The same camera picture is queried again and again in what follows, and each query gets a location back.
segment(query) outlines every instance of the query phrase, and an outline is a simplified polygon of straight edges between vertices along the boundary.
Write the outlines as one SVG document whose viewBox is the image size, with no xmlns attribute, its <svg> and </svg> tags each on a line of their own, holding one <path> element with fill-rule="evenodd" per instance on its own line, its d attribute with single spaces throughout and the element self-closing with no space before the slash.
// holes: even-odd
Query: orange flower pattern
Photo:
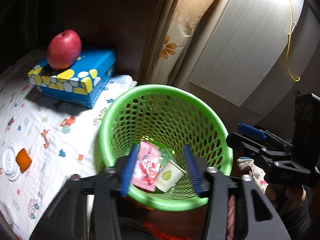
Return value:
<svg viewBox="0 0 320 240">
<path fill-rule="evenodd" d="M 177 44 L 169 43 L 169 39 L 170 39 L 170 36 L 167 35 L 165 37 L 164 44 L 160 52 L 160 57 L 163 57 L 165 59 L 168 59 L 168 54 L 170 54 L 171 56 L 176 54 L 174 50 L 177 48 Z"/>
</svg>

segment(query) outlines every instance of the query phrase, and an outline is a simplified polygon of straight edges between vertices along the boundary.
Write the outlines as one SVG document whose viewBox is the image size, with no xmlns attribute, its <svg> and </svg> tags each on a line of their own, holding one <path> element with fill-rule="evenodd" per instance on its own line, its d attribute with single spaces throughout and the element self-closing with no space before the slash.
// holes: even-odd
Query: pink wrapper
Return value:
<svg viewBox="0 0 320 240">
<path fill-rule="evenodd" d="M 156 176 L 160 169 L 161 152 L 148 141 L 141 141 L 131 183 L 137 187 L 155 191 Z"/>
</svg>

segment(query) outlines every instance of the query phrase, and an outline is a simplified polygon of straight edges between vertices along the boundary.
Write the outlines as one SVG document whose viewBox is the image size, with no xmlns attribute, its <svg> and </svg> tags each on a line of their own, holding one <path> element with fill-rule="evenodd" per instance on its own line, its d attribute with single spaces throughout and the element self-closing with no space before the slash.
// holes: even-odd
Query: red apple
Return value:
<svg viewBox="0 0 320 240">
<path fill-rule="evenodd" d="M 56 35 L 49 43 L 47 61 L 55 70 L 66 69 L 76 62 L 81 53 L 81 39 L 73 30 Z"/>
</svg>

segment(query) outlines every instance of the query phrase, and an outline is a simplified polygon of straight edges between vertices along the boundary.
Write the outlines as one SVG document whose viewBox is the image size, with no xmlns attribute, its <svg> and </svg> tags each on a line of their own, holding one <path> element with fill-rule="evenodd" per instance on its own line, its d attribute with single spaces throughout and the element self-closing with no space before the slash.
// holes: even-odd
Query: blue box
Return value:
<svg viewBox="0 0 320 240">
<path fill-rule="evenodd" d="M 115 71 L 115 62 L 114 50 L 88 49 L 66 70 L 54 70 L 43 59 L 28 76 L 39 94 L 93 108 Z"/>
</svg>

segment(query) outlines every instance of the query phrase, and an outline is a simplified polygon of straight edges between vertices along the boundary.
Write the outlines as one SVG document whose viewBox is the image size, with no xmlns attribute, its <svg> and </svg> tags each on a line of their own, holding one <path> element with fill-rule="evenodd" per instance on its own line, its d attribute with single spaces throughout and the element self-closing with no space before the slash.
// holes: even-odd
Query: white bedsheet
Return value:
<svg viewBox="0 0 320 240">
<path fill-rule="evenodd" d="M 96 140 L 102 117 L 116 97 L 136 85 L 130 76 L 112 77 L 93 109 L 41 96 L 26 76 L 44 56 L 34 50 L 0 76 L 0 201 L 12 212 L 12 229 L 23 240 L 29 239 L 66 177 L 99 171 Z M 75 122 L 64 133 L 61 125 L 71 117 Z M 3 150 L 11 143 L 25 148 L 32 159 L 15 182 L 2 171 Z"/>
</svg>

